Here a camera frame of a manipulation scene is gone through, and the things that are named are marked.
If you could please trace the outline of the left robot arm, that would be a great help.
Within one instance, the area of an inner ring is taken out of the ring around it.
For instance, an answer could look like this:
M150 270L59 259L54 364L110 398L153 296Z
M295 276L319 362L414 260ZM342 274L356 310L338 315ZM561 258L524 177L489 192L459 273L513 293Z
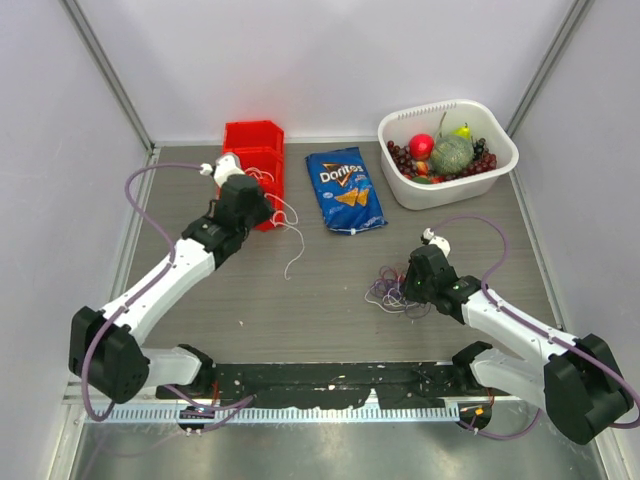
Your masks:
M101 309L81 308L72 319L69 368L84 387L116 404L165 384L178 385L193 399L205 397L213 385L209 357L186 344L172 349L143 344L172 306L273 213L256 179L234 174L221 186L211 215L192 222L167 258Z

